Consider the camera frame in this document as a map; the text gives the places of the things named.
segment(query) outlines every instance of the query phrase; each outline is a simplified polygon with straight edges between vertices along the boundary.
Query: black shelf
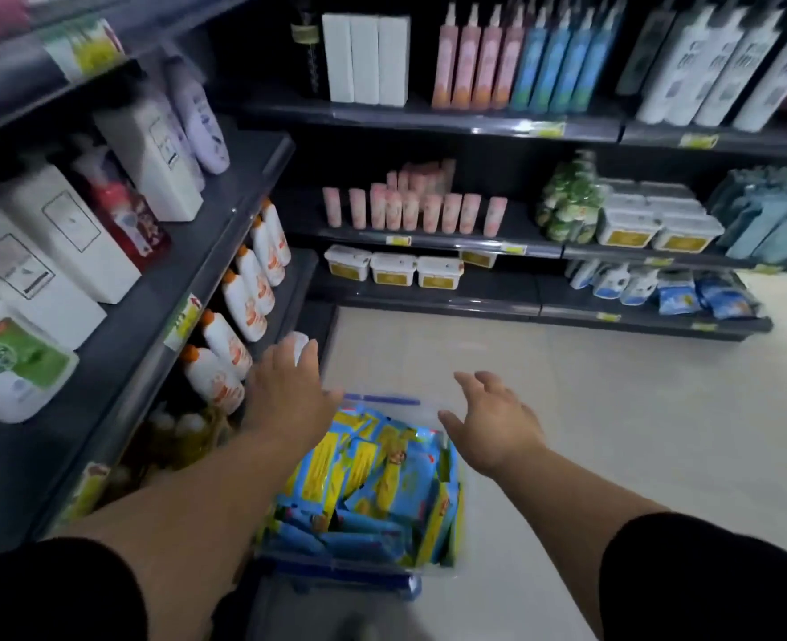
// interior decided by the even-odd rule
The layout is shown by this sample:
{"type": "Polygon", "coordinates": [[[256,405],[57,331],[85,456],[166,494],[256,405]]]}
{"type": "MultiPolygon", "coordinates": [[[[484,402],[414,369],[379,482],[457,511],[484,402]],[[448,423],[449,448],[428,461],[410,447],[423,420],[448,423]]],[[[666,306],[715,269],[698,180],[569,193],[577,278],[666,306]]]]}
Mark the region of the black shelf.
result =
{"type": "Polygon", "coordinates": [[[458,314],[492,320],[530,321],[538,316],[538,287],[527,272],[501,272],[467,266],[456,290],[420,288],[417,274],[410,286],[381,285],[342,279],[320,267],[310,298],[340,306],[404,312],[458,314]]]}
{"type": "Polygon", "coordinates": [[[671,126],[667,123],[653,126],[630,119],[624,122],[622,144],[657,146],[674,149],[714,150],[721,153],[754,153],[770,156],[787,156],[787,128],[775,122],[759,132],[746,132],[730,126],[706,128],[671,126]]]}
{"type": "Polygon", "coordinates": [[[209,178],[193,222],[166,224],[173,245],[78,350],[80,363],[31,420],[0,424],[0,551],[46,534],[89,462],[112,465],[177,359],[164,344],[174,309],[206,304],[280,177],[285,133],[224,126],[232,165],[209,178]]]}
{"type": "Polygon", "coordinates": [[[750,320],[715,320],[709,313],[695,315],[658,314],[655,301],[642,306],[625,306],[618,300],[599,299],[591,289],[574,290],[568,279],[559,276],[538,276],[538,291],[543,321],[571,325],[587,325],[632,331],[707,337],[741,341],[753,333],[769,333],[773,322],[768,318],[750,320]]]}
{"type": "Polygon", "coordinates": [[[573,142],[619,141],[621,115],[612,106],[593,102],[588,114],[531,116],[513,110],[482,113],[433,110],[413,94],[405,107],[367,106],[304,99],[279,85],[248,85],[219,81],[208,89],[212,105],[221,112],[324,126],[369,126],[394,130],[430,130],[468,135],[563,139],[573,142]]]}
{"type": "Polygon", "coordinates": [[[656,268],[682,268],[690,270],[713,270],[728,272],[730,270],[750,270],[773,274],[787,272],[787,261],[777,265],[768,265],[754,259],[733,259],[715,244],[699,254],[682,254],[664,252],[648,247],[615,247],[613,245],[569,244],[563,248],[565,259],[599,259],[611,263],[638,263],[656,268]]]}
{"type": "Polygon", "coordinates": [[[313,250],[292,248],[292,260],[286,266],[286,278],[278,287],[273,288],[274,308],[266,316],[269,323],[266,334],[259,342],[250,345],[252,359],[259,360],[269,346],[297,330],[296,324],[304,297],[318,264],[319,256],[313,250]]]}
{"type": "Polygon", "coordinates": [[[67,23],[107,20],[131,59],[245,1],[59,0],[37,7],[33,31],[0,40],[0,126],[84,82],[68,80],[44,46],[46,35],[67,23]]]}
{"type": "MultiPolygon", "coordinates": [[[[404,244],[404,238],[410,238],[411,247],[453,251],[468,250],[495,254],[524,254],[546,259],[558,259],[563,251],[560,244],[552,243],[539,233],[538,227],[527,215],[525,203],[509,202],[500,225],[500,233],[495,238],[490,238],[481,233],[466,236],[458,233],[444,234],[440,231],[428,234],[420,229],[417,231],[354,229],[349,225],[351,210],[345,202],[345,197],[341,198],[343,225],[330,227],[327,224],[325,205],[320,189],[277,190],[273,194],[273,199],[279,208],[284,230],[288,235],[319,238],[336,243],[351,243],[356,247],[401,245],[404,244]]],[[[483,205],[487,205],[487,200],[483,201],[483,205]]],[[[481,229],[481,220],[477,222],[477,227],[481,229]]]]}

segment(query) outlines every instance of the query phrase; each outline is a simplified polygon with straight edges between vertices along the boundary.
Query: hand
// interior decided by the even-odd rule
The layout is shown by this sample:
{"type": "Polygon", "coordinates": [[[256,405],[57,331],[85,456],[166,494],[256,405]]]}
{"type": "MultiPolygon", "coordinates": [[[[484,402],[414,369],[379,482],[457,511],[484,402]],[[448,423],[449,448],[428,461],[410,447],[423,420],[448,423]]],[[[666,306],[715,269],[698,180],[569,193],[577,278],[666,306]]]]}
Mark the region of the hand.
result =
{"type": "Polygon", "coordinates": [[[519,451],[546,447],[536,414],[504,386],[500,376],[488,371],[453,375],[468,399],[468,415],[462,422],[442,410],[438,420],[474,470],[494,479],[519,451]]]}
{"type": "Polygon", "coordinates": [[[295,336],[270,346],[250,367],[248,409],[243,430],[283,442],[301,458],[322,440],[343,391],[323,391],[319,379],[319,344],[311,339],[295,363],[295,336]]]}

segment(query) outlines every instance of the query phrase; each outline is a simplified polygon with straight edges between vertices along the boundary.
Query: person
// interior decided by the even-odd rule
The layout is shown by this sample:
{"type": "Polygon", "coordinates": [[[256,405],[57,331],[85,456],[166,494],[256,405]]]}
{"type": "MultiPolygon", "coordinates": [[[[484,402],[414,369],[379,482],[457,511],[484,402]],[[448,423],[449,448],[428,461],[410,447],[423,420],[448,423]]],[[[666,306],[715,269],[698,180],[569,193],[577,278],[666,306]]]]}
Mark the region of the person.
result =
{"type": "MultiPolygon", "coordinates": [[[[288,337],[251,368],[244,426],[226,447],[0,555],[0,638],[205,636],[253,531],[343,398],[322,389],[316,343],[298,365],[293,344],[288,337]]],[[[455,380],[467,415],[443,411],[440,422],[527,519],[598,638],[787,638],[787,552],[672,513],[563,458],[499,376],[455,380]]]]}

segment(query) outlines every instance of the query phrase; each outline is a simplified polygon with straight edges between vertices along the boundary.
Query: white bottle with orange cap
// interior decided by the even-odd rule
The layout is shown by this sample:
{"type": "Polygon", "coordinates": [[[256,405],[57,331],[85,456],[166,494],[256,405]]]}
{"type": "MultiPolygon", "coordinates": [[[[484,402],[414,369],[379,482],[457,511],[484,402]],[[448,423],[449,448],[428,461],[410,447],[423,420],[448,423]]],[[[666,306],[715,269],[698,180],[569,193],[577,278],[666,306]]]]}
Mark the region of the white bottle with orange cap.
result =
{"type": "Polygon", "coordinates": [[[200,324],[206,344],[212,352],[232,368],[239,382],[244,382],[250,368],[250,354],[224,315],[207,308],[200,318],[200,324]]]}
{"type": "Polygon", "coordinates": [[[228,304],[230,316],[238,325],[238,330],[247,342],[258,342],[266,334],[269,325],[266,318],[257,311],[254,300],[248,294],[245,280],[233,270],[224,273],[221,282],[221,291],[228,304]]]}
{"type": "Polygon", "coordinates": [[[254,239],[254,254],[257,255],[257,260],[260,261],[260,267],[266,273],[266,279],[269,279],[272,287],[276,288],[284,280],[286,270],[281,265],[274,241],[260,216],[254,218],[254,224],[250,227],[250,234],[254,239]]]}
{"type": "Polygon", "coordinates": [[[269,314],[274,308],[274,292],[265,273],[260,268],[260,261],[254,253],[244,245],[239,245],[236,253],[236,268],[245,286],[248,288],[250,298],[257,304],[257,310],[262,314],[269,314]]]}
{"type": "Polygon", "coordinates": [[[228,364],[209,349],[188,344],[179,354],[189,384],[210,405],[232,414],[245,399],[245,388],[228,364]]]}
{"type": "Polygon", "coordinates": [[[272,236],[278,260],[285,268],[289,265],[289,261],[292,260],[292,252],[289,249],[289,245],[286,244],[286,235],[281,225],[281,218],[278,216],[278,210],[269,198],[262,201],[262,221],[266,224],[266,229],[269,230],[269,234],[272,236]]]}

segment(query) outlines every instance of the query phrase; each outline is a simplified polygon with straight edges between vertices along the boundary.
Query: floor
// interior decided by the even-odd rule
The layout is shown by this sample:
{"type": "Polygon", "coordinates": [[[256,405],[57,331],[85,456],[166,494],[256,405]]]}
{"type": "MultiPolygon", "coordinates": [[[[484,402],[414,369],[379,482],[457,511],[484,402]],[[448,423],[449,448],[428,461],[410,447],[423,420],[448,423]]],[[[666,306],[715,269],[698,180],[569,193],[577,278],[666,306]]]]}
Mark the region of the floor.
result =
{"type": "MultiPolygon", "coordinates": [[[[550,445],[608,479],[787,549],[787,275],[747,275],[772,334],[743,344],[343,308],[327,386],[436,401],[463,414],[456,369],[490,369],[550,445]]],[[[388,639],[592,639],[544,549],[490,481],[468,475],[466,560],[414,603],[271,582],[257,638],[327,639],[350,612],[388,639]]]]}

